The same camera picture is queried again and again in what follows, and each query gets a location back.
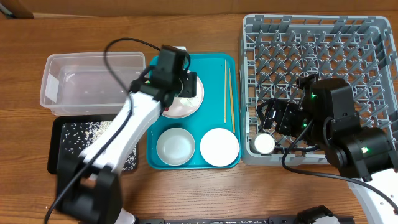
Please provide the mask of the white cup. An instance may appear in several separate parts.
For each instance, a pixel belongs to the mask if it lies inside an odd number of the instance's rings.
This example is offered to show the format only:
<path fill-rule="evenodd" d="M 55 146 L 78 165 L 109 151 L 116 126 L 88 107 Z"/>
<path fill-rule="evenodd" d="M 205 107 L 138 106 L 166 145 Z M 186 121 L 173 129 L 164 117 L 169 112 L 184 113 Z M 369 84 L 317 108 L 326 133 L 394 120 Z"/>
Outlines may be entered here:
<path fill-rule="evenodd" d="M 260 154 L 271 154 L 275 148 L 275 140 L 269 133 L 258 133 L 250 142 L 251 149 Z"/>

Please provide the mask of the grey bowl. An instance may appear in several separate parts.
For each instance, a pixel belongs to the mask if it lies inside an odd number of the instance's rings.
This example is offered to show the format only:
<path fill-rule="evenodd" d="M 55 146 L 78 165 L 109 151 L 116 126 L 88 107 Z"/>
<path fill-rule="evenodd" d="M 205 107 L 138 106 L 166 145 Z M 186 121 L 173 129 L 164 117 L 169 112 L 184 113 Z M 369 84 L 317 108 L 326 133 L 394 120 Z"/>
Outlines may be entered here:
<path fill-rule="evenodd" d="M 169 166 L 186 164 L 194 155 L 195 140 L 183 128 L 170 128 L 158 138 L 156 153 L 160 160 Z"/>

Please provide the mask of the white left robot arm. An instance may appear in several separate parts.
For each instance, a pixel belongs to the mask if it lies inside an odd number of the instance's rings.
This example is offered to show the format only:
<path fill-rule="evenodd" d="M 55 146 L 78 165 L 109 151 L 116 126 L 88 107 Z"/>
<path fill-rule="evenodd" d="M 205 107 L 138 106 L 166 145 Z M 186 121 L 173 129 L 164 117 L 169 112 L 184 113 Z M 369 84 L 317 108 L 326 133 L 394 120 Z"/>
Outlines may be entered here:
<path fill-rule="evenodd" d="M 78 157 L 66 157 L 59 165 L 51 208 L 85 223 L 138 223 L 123 207 L 119 178 L 124 163 L 174 98 L 196 94 L 195 72 L 145 69 L 131 82 L 124 106 L 105 132 Z"/>

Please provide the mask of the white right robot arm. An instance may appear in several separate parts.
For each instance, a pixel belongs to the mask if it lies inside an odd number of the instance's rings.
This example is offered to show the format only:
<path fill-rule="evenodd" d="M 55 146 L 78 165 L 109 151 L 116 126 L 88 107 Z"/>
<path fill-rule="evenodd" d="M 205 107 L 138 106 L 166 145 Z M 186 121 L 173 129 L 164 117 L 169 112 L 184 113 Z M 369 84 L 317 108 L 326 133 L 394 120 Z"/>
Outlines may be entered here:
<path fill-rule="evenodd" d="M 343 180 L 360 202 L 369 223 L 397 223 L 397 151 L 377 127 L 362 127 L 351 85 L 342 78 L 321 80 L 311 74 L 296 81 L 300 103 L 271 98 L 256 108 L 262 130 L 275 124 L 293 143 L 282 156 L 282 167 L 296 174 Z M 285 161 L 299 141 L 321 149 L 339 174 L 289 167 Z"/>

